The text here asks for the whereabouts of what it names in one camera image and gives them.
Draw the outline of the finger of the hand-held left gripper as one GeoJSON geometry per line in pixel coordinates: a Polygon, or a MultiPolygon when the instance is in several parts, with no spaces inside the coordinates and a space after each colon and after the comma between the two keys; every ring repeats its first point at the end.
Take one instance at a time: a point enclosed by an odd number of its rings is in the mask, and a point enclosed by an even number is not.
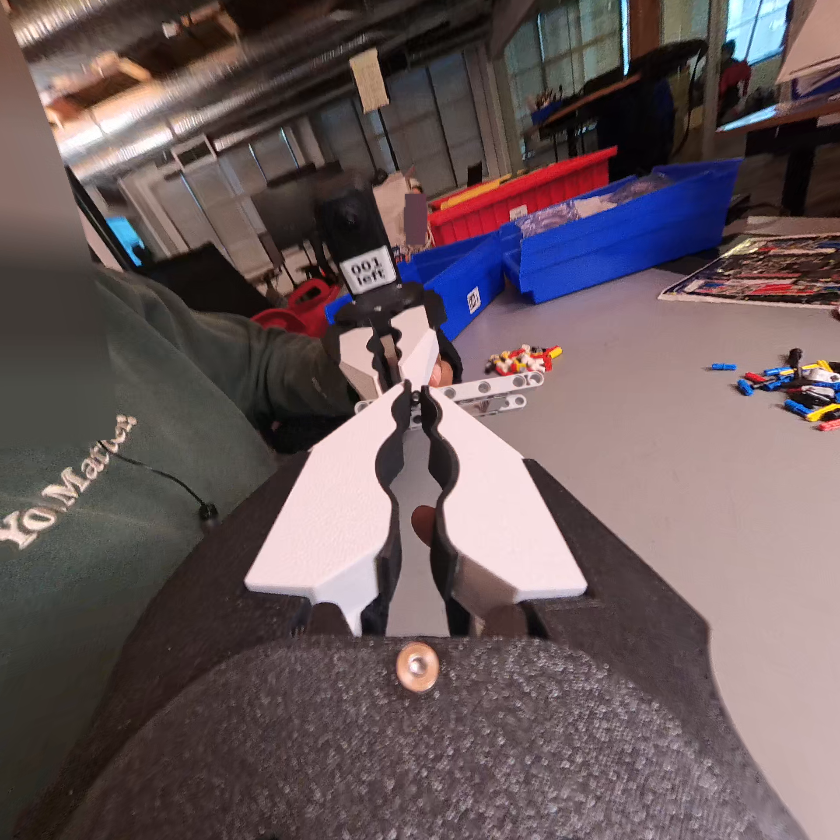
{"type": "Polygon", "coordinates": [[[370,325],[341,332],[339,367],[361,400],[375,400],[394,385],[382,339],[370,325]]]}
{"type": "Polygon", "coordinates": [[[422,389],[432,379],[439,356],[438,336],[429,326],[425,310],[403,310],[392,319],[397,370],[412,389],[422,389]]]}

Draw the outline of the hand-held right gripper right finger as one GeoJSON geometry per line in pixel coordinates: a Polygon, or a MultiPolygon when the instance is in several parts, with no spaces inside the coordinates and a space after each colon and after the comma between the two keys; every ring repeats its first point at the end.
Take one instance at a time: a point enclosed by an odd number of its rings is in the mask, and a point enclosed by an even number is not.
{"type": "Polygon", "coordinates": [[[581,568],[519,452],[428,387],[421,415],[440,488],[430,564],[447,621],[584,595],[581,568]]]}

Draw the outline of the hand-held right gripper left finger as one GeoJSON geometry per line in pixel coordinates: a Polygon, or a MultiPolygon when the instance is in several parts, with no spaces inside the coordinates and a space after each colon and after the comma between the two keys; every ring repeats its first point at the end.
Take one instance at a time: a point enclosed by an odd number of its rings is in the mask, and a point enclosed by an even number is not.
{"type": "Polygon", "coordinates": [[[336,605],[384,635],[402,569],[398,502],[412,390],[394,386],[316,444],[245,576],[251,592],[336,605]]]}

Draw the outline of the grey lego frame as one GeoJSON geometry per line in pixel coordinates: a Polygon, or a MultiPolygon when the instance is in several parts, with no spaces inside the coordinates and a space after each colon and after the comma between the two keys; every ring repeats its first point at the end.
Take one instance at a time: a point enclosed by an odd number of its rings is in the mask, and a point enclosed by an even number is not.
{"type": "MultiPolygon", "coordinates": [[[[524,373],[515,374],[511,376],[496,376],[490,378],[478,379],[476,381],[467,381],[458,384],[452,384],[449,387],[432,388],[431,392],[436,400],[447,400],[459,406],[468,415],[475,419],[482,417],[490,417],[500,413],[510,413],[522,410],[528,403],[530,392],[540,388],[545,381],[544,373],[524,373]]],[[[363,427],[367,427],[367,421],[376,419],[381,412],[376,413],[376,417],[365,418],[364,415],[370,411],[371,406],[377,404],[384,396],[399,396],[403,392],[403,384],[398,383],[394,385],[390,391],[380,396],[375,400],[361,400],[356,403],[354,415],[349,420],[348,425],[356,427],[360,423],[356,420],[357,417],[362,416],[364,423],[363,427]]],[[[408,415],[407,415],[407,431],[427,431],[427,426],[431,427],[432,421],[426,423],[423,420],[423,409],[420,403],[416,410],[412,410],[411,396],[408,401],[408,415]]]]}

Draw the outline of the pile of red lego pieces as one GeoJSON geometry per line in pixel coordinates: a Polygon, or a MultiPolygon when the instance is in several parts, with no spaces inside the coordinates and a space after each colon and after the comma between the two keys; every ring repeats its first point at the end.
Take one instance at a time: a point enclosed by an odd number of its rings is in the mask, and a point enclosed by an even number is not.
{"type": "Polygon", "coordinates": [[[548,373],[563,350],[559,345],[542,348],[523,343],[515,350],[502,351],[489,357],[485,374],[511,376],[524,373],[548,373]]]}

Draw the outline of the pile of blue lego pieces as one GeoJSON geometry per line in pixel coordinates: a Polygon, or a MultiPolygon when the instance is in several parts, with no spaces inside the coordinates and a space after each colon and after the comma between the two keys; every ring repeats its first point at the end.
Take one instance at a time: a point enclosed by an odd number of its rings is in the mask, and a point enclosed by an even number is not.
{"type": "Polygon", "coordinates": [[[742,396],[776,394],[787,413],[814,426],[821,433],[839,430],[839,362],[817,359],[806,362],[804,351],[794,347],[780,366],[744,373],[733,385],[742,396]]]}

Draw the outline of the shiny lego sticker sheet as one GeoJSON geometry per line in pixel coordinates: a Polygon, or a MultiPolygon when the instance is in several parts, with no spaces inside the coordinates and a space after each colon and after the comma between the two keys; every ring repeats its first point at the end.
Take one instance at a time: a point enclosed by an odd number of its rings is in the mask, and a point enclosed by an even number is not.
{"type": "Polygon", "coordinates": [[[748,236],[658,299],[837,310],[839,235],[748,236]]]}

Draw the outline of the red plastic container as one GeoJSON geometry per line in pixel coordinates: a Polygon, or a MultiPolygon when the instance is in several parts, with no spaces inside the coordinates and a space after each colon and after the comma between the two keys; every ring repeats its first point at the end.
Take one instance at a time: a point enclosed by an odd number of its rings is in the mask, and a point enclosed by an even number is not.
{"type": "Polygon", "coordinates": [[[263,329],[279,329],[320,340],[328,329],[327,306],[336,301],[341,287],[309,279],[289,296],[285,307],[270,308],[251,318],[263,329]]]}

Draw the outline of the empty blue plastic bin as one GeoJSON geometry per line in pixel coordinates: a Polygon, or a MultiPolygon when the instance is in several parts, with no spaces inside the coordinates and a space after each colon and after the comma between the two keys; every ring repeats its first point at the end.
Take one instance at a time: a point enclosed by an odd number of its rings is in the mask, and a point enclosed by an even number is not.
{"type": "Polygon", "coordinates": [[[427,307],[429,323],[451,341],[505,286],[497,234],[433,248],[400,265],[390,246],[368,248],[341,261],[339,269],[349,294],[327,305],[329,325],[382,326],[386,317],[427,307]]]}

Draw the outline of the hanging paper sheet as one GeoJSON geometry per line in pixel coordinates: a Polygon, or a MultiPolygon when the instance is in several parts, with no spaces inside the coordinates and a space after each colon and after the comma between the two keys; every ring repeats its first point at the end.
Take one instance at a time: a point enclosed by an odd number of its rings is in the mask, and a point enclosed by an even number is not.
{"type": "Polygon", "coordinates": [[[351,57],[350,69],[364,114],[378,112],[390,104],[377,48],[351,57]]]}

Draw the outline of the black chair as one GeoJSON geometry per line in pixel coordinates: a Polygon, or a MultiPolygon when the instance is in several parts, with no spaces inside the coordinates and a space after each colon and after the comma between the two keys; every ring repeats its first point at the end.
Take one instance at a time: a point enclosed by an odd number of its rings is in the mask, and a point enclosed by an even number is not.
{"type": "Polygon", "coordinates": [[[247,319],[274,307],[212,243],[137,269],[171,290],[197,312],[229,313],[247,319]]]}

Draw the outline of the red plastic bin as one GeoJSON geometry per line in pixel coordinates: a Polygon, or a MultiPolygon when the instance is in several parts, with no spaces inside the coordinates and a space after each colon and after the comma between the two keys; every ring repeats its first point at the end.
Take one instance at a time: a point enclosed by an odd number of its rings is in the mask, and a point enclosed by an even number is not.
{"type": "Polygon", "coordinates": [[[604,187],[616,154],[617,147],[612,146],[435,199],[428,215],[434,244],[452,245],[492,234],[504,224],[604,187]]]}

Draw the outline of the clear plastic bags of parts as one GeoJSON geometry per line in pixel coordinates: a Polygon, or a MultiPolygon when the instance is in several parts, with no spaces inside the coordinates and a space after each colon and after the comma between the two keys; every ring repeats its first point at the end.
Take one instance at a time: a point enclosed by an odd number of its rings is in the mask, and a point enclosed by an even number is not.
{"type": "Polygon", "coordinates": [[[675,184],[675,179],[663,173],[634,177],[610,192],[597,196],[578,196],[519,217],[513,223],[521,232],[522,237],[529,238],[568,223],[581,221],[612,210],[675,184]]]}

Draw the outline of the blue plastic bin with bags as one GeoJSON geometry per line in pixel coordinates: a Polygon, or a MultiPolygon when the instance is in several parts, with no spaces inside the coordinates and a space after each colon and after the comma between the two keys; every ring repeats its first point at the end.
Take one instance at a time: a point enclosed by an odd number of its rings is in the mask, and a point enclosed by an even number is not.
{"type": "Polygon", "coordinates": [[[526,234],[539,213],[503,225],[510,282],[543,303],[718,246],[743,158],[657,166],[550,211],[595,201],[596,212],[526,234]]]}

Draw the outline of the white panel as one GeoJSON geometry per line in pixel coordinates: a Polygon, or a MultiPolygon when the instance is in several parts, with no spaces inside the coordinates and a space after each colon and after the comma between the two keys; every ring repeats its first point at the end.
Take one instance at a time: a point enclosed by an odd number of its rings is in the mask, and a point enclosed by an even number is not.
{"type": "Polygon", "coordinates": [[[839,65],[839,2],[814,1],[786,52],[776,84],[820,75],[839,65]]]}

